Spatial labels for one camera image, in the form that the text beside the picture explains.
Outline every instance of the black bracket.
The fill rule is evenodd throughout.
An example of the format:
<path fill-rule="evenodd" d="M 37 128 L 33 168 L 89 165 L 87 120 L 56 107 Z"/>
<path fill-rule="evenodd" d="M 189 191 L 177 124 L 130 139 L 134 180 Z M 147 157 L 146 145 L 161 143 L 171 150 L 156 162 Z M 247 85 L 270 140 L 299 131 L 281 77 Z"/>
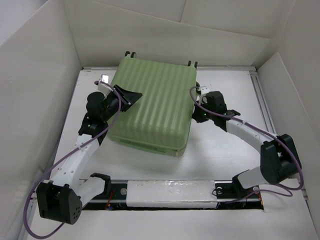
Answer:
<path fill-rule="evenodd" d="M 202 107 L 205 109 L 225 115 L 226 117 L 216 116 L 206 111 L 202 110 L 199 106 L 195 104 L 194 112 L 192 114 L 192 118 L 197 123 L 203 123 L 208 120 L 212 120 L 216 126 L 223 129 L 225 132 L 227 131 L 227 121 L 229 120 L 228 117 L 240 116 L 240 113 L 236 110 L 227 110 L 227 105 L 225 103 L 224 96 L 219 91 L 210 91 L 206 95 L 206 103 L 201 104 Z"/>
<path fill-rule="evenodd" d="M 188 65 L 187 66 L 188 67 L 191 66 L 191 61 L 190 60 L 188 61 Z M 197 66 L 198 66 L 198 62 L 196 61 L 196 62 L 194 62 L 194 68 L 197 69 Z"/>
<path fill-rule="evenodd" d="M 120 95 L 122 112 L 126 112 L 142 97 L 142 93 L 128 91 L 118 85 L 113 87 Z M 89 94 L 85 107 L 87 113 L 82 120 L 78 133 L 79 135 L 87 134 L 95 137 L 108 127 L 107 121 L 118 111 L 119 100 L 113 92 L 110 92 L 105 97 L 102 92 L 96 91 Z M 107 133 L 104 133 L 98 138 L 100 145 L 106 135 Z"/>
<path fill-rule="evenodd" d="M 109 195 L 111 191 L 111 178 L 108 175 L 101 173 L 93 173 L 91 174 L 92 178 L 99 178 L 104 180 L 104 191 L 101 193 L 102 195 Z"/>
<path fill-rule="evenodd" d="M 297 159 L 300 168 L 302 168 L 292 137 L 284 134 L 277 138 L 290 149 Z M 298 172 L 296 164 L 290 155 L 275 140 L 264 142 L 260 147 L 260 154 L 260 170 L 264 179 L 270 184 L 280 183 Z"/>
<path fill-rule="evenodd" d="M 195 86 L 196 86 L 196 89 L 195 89 L 196 94 L 201 95 L 200 84 L 197 81 L 195 82 Z"/>
<path fill-rule="evenodd" d="M 215 189 L 212 194 L 218 199 L 240 199 L 252 193 L 253 187 L 244 189 L 239 183 L 237 176 L 232 178 L 232 182 L 215 183 Z M 249 198 L 255 199 L 258 198 L 258 196 L 252 195 Z"/>
<path fill-rule="evenodd" d="M 82 202 L 69 185 L 56 186 L 41 182 L 36 189 L 40 217 L 74 224 L 80 217 Z"/>
<path fill-rule="evenodd" d="M 126 57 L 127 55 L 130 55 L 130 52 L 129 51 L 126 51 L 124 56 Z M 131 56 L 130 56 L 132 59 L 136 58 L 137 57 L 137 53 L 135 51 L 133 51 L 131 53 Z"/>

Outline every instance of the cable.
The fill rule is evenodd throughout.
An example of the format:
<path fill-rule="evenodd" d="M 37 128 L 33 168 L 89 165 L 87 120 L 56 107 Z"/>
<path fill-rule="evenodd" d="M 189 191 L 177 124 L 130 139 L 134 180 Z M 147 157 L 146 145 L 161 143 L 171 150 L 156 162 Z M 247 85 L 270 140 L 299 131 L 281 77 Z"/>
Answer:
<path fill-rule="evenodd" d="M 114 196 L 114 194 L 115 194 L 115 190 L 113 190 L 113 191 L 111 192 L 110 197 L 109 197 L 109 199 L 108 199 L 108 202 L 106 203 L 106 205 L 105 205 L 105 207 L 104 207 L 104 210 L 107 210 L 107 208 L 109 207 L 108 205 L 109 205 L 109 203 L 110 203 L 110 200 L 111 200 L 112 197 Z"/>
<path fill-rule="evenodd" d="M 102 82 L 102 84 L 107 85 L 109 88 L 111 88 L 111 90 L 113 91 L 113 93 L 117 96 L 118 98 L 118 111 L 116 112 L 116 115 L 114 117 L 114 119 L 112 120 L 112 122 L 110 123 L 110 125 L 104 129 L 102 132 L 100 132 L 97 136 L 91 138 L 89 141 L 86 141 L 84 144 L 82 144 L 80 147 L 83 148 L 86 145 L 88 145 L 89 143 L 93 142 L 94 140 L 96 140 L 97 138 L 99 138 L 101 135 L 105 134 L 117 121 L 117 119 L 119 118 L 119 114 L 121 112 L 121 96 L 120 94 L 114 89 L 114 87 L 112 87 L 111 85 L 109 85 L 108 83 Z M 49 237 L 51 237 L 53 234 L 55 234 L 63 225 L 64 223 L 61 223 L 55 230 L 53 230 L 53 232 L 51 232 L 48 235 L 45 236 L 39 236 L 37 234 L 35 234 L 29 227 L 28 225 L 28 218 L 27 218 L 27 211 L 28 211 L 28 207 L 29 207 L 29 203 L 30 200 L 32 198 L 32 194 L 34 193 L 34 191 L 36 190 L 37 186 L 46 179 L 46 177 L 51 173 L 51 171 L 56 168 L 60 163 L 62 163 L 64 160 L 66 160 L 68 157 L 70 157 L 72 154 L 76 153 L 77 151 L 79 151 L 79 148 L 75 148 L 73 149 L 71 152 L 69 152 L 67 155 L 65 155 L 63 158 L 61 158 L 59 161 L 57 161 L 52 167 L 50 167 L 47 171 L 45 171 L 42 176 L 39 178 L 39 180 L 33 185 L 33 187 L 31 188 L 28 196 L 26 197 L 26 201 L 24 204 L 24 209 L 23 209 L 23 225 L 25 227 L 25 230 L 27 231 L 27 233 L 32 236 L 35 239 L 47 239 Z"/>
<path fill-rule="evenodd" d="M 248 194 L 247 196 L 241 198 L 241 199 L 236 199 L 234 201 L 230 201 L 229 203 L 233 203 L 233 202 L 237 202 L 237 201 L 240 201 L 242 199 L 246 199 L 248 197 L 250 197 L 252 194 L 255 194 L 255 193 L 258 193 L 258 192 L 269 192 L 269 193 L 274 193 L 274 194 L 278 194 L 278 195 L 282 195 L 282 196 L 286 196 L 286 197 L 292 197 L 292 192 L 290 192 L 290 190 L 292 191 L 298 191 L 298 190 L 301 190 L 302 187 L 304 186 L 304 176 L 303 176 L 303 173 L 302 173 L 302 170 L 301 170 L 301 167 L 298 163 L 298 160 L 296 159 L 295 155 L 291 152 L 291 150 L 282 142 L 280 141 L 276 136 L 272 135 L 271 133 L 265 131 L 265 130 L 262 130 L 252 124 L 250 124 L 249 122 L 246 122 L 246 121 L 243 121 L 242 119 L 240 118 L 237 118 L 237 117 L 234 117 L 234 116 L 228 116 L 228 115 L 223 115 L 223 114 L 219 114 L 219 113 L 216 113 L 216 112 L 213 112 L 213 111 L 210 111 L 206 108 L 204 108 L 203 106 L 201 106 L 197 100 L 195 99 L 195 97 L 193 96 L 193 89 L 197 89 L 198 87 L 197 86 L 193 86 L 192 88 L 190 88 L 190 96 L 194 102 L 195 105 L 197 105 L 200 109 L 202 109 L 203 111 L 209 113 L 209 114 L 212 114 L 212 115 L 215 115 L 217 117 L 221 117 L 221 118 L 225 118 L 225 119 L 230 119 L 230 120 L 235 120 L 239 123 L 242 123 L 246 126 L 248 126 L 249 128 L 255 130 L 256 132 L 260 132 L 264 135 L 267 135 L 268 137 L 272 138 L 273 140 L 275 140 L 278 144 L 280 144 L 284 149 L 285 151 L 290 155 L 291 159 L 293 160 L 297 170 L 298 170 L 298 173 L 299 173 L 299 176 L 300 176 L 300 184 L 298 187 L 289 187 L 289 186 L 285 186 L 285 185 L 282 185 L 282 184 L 276 184 L 276 186 L 280 187 L 280 188 L 283 188 L 285 189 L 287 192 L 289 192 L 289 195 L 286 195 L 286 194 L 283 194 L 283 193 L 280 193 L 280 192 L 275 192 L 275 191 L 271 191 L 271 190 L 265 190 L 265 189 L 260 189 L 258 190 L 257 192 L 252 192 L 250 194 Z"/>
<path fill-rule="evenodd" d="M 220 207 L 220 202 L 217 203 L 217 205 L 215 206 L 215 208 L 213 208 L 213 210 L 217 210 Z"/>
<path fill-rule="evenodd" d="M 260 202 L 262 202 L 261 193 L 255 193 L 255 195 L 257 195 L 259 197 Z"/>
<path fill-rule="evenodd" d="M 212 190 L 212 192 L 211 192 L 211 194 L 212 194 L 213 196 L 215 196 L 215 197 L 216 197 L 217 195 L 216 195 L 216 194 L 214 194 L 214 192 L 217 192 L 217 189 L 216 189 L 216 188 L 215 188 L 215 189 L 213 189 L 213 190 Z"/>

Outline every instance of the white base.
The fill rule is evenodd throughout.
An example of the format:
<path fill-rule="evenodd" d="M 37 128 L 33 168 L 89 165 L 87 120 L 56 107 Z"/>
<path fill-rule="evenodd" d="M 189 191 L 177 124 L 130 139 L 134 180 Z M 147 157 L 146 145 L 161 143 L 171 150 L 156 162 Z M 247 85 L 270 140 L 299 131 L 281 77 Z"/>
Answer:
<path fill-rule="evenodd" d="M 298 185 L 296 179 L 283 183 Z M 261 188 L 278 190 L 271 185 Z M 264 211 L 83 211 L 75 225 L 63 226 L 50 240 L 318 240 L 301 191 L 293 197 L 263 193 L 262 198 Z M 35 217 L 31 229 L 45 235 L 58 224 Z"/>

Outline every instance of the green plastic container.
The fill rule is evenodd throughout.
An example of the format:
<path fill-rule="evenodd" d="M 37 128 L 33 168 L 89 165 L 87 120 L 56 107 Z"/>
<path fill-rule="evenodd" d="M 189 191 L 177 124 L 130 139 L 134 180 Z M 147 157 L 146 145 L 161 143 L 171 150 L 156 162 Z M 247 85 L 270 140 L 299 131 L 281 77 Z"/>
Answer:
<path fill-rule="evenodd" d="M 109 138 L 148 152 L 182 156 L 194 105 L 189 90 L 196 85 L 196 75 L 194 66 L 124 57 L 112 85 L 143 96 L 120 114 Z"/>

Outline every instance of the purple cable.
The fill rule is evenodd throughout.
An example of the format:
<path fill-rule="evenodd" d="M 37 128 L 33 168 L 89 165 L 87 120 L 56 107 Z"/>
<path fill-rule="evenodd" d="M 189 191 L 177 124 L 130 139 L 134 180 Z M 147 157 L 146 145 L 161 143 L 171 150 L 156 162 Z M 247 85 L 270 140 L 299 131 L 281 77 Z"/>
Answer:
<path fill-rule="evenodd" d="M 193 91 L 193 89 L 197 89 L 197 88 L 198 88 L 197 86 L 193 86 L 192 88 L 190 88 L 189 93 L 190 93 L 190 96 L 191 96 L 194 104 L 196 104 L 200 109 L 202 109 L 203 111 L 205 111 L 205 112 L 207 112 L 207 113 L 209 113 L 209 114 L 215 115 L 215 116 L 217 116 L 217 117 L 235 120 L 235 121 L 237 121 L 237 122 L 240 122 L 240 123 L 242 123 L 242 124 L 247 125 L 249 128 L 255 130 L 256 132 L 260 132 L 260 133 L 262 133 L 262 134 L 264 134 L 264 135 L 269 136 L 270 138 L 272 138 L 273 140 L 275 140 L 277 143 L 279 143 L 279 144 L 287 151 L 287 153 L 290 155 L 291 159 L 293 160 L 293 162 L 294 162 L 294 164 L 295 164 L 295 166 L 296 166 L 296 168 L 297 168 L 297 170 L 298 170 L 299 176 L 300 176 L 300 184 L 299 184 L 299 186 L 298 186 L 298 187 L 288 187 L 288 186 L 284 186 L 284 185 L 282 185 L 282 184 L 277 184 L 277 185 L 276 185 L 276 186 L 278 186 L 278 187 L 280 187 L 280 188 L 283 188 L 283 189 L 285 189 L 286 191 L 288 191 L 288 192 L 290 193 L 290 195 L 286 195 L 286 194 L 283 194 L 283 193 L 280 193 L 280 192 L 271 191 L 271 190 L 265 190 L 265 189 L 263 189 L 263 190 L 260 189 L 260 190 L 258 190 L 257 192 L 264 191 L 264 192 L 279 194 L 279 195 L 286 196 L 286 197 L 292 197 L 292 193 L 290 192 L 290 190 L 292 190 L 292 191 L 298 191 L 298 190 L 302 189 L 302 187 L 304 186 L 304 176 L 303 176 L 302 170 L 301 170 L 301 168 L 300 168 L 300 165 L 299 165 L 299 163 L 298 163 L 298 160 L 296 159 L 295 155 L 290 151 L 290 149 L 289 149 L 282 141 L 280 141 L 276 136 L 272 135 L 271 133 L 269 133 L 269 132 L 267 132 L 267 131 L 265 131 L 265 130 L 262 130 L 262 129 L 260 129 L 260 128 L 254 126 L 254 125 L 252 125 L 252 124 L 250 124 L 250 123 L 248 123 L 248 122 L 244 122 L 244 121 L 243 121 L 242 119 L 240 119 L 240 118 L 237 118 L 237 117 L 234 117 L 234 116 L 227 116 L 227 115 L 219 114 L 219 113 L 216 113 L 216 112 L 213 112 L 213 111 L 210 111 L 210 110 L 204 108 L 203 106 L 201 106 L 201 105 L 197 102 L 197 100 L 196 100 L 196 99 L 194 98 L 194 96 L 193 96 L 193 92 L 192 92 L 192 91 Z M 243 198 L 241 198 L 241 199 L 236 199 L 236 200 L 230 201 L 230 202 L 228 202 L 228 203 L 235 203 L 235 202 L 240 201 L 240 200 L 242 200 L 242 199 L 246 199 L 246 198 L 250 197 L 252 194 L 255 194 L 255 193 L 257 193 L 257 192 L 252 192 L 252 193 L 248 194 L 247 196 L 245 196 L 245 197 L 243 197 Z"/>
<path fill-rule="evenodd" d="M 121 112 L 121 96 L 120 94 L 108 83 L 102 82 L 102 84 L 107 85 L 109 88 L 111 88 L 111 90 L 113 91 L 113 93 L 117 96 L 118 101 L 119 101 L 119 105 L 118 105 L 118 111 L 113 119 L 113 121 L 110 123 L 110 125 L 104 129 L 102 132 L 100 132 L 97 136 L 91 138 L 89 141 L 86 141 L 84 144 L 82 144 L 80 147 L 83 148 L 86 145 L 88 145 L 89 143 L 93 142 L 94 140 L 96 140 L 97 138 L 99 138 L 101 135 L 103 135 L 106 131 L 108 131 L 117 121 L 117 119 L 119 118 L 119 114 Z M 68 157 L 70 157 L 72 154 L 74 154 L 75 152 L 79 151 L 79 148 L 75 148 L 73 149 L 71 152 L 69 152 L 67 155 L 65 155 L 63 158 L 61 158 L 59 161 L 57 161 L 52 167 L 50 167 L 47 171 L 45 171 L 43 173 L 43 175 L 40 177 L 40 179 L 33 185 L 33 187 L 31 188 L 28 196 L 26 197 L 26 201 L 24 204 L 24 209 L 23 209 L 23 225 L 25 227 L 25 230 L 28 232 L 28 234 L 30 234 L 30 236 L 32 236 L 35 239 L 47 239 L 49 237 L 51 237 L 53 234 L 55 234 L 63 225 L 64 223 L 61 223 L 55 230 L 53 230 L 53 232 L 51 232 L 48 235 L 45 236 L 39 236 L 36 235 L 29 227 L 28 225 L 28 219 L 27 219 L 27 211 L 28 211 L 28 207 L 29 207 L 29 203 L 30 200 L 32 199 L 32 194 L 34 193 L 34 191 L 36 190 L 37 186 L 43 181 L 45 180 L 46 176 L 49 175 L 51 173 L 51 171 L 57 167 L 60 163 L 62 163 L 64 160 L 66 160 Z"/>

